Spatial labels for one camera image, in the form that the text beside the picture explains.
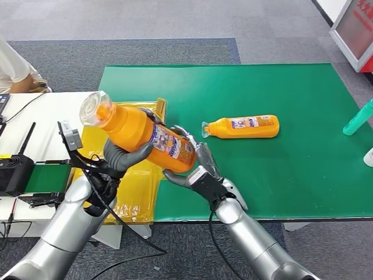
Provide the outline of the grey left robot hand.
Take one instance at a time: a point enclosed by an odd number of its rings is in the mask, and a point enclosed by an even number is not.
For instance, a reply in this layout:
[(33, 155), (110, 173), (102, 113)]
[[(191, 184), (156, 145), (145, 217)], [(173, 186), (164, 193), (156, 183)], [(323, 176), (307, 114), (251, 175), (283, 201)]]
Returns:
[(146, 159), (153, 148), (152, 143), (145, 142), (134, 152), (127, 152), (108, 138), (103, 147), (103, 155), (109, 167), (125, 174), (127, 169)]

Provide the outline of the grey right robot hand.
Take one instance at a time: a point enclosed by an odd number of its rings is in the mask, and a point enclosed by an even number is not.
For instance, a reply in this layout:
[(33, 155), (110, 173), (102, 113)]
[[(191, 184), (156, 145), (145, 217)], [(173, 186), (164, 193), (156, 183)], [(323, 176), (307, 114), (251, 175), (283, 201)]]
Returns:
[(199, 142), (194, 135), (179, 125), (170, 127), (170, 130), (191, 144), (198, 165), (186, 177), (164, 169), (164, 175), (168, 181), (202, 196), (209, 204), (212, 211), (217, 210), (222, 201), (227, 198), (238, 201), (245, 211), (248, 209), (245, 200), (233, 182), (221, 175), (206, 143)]

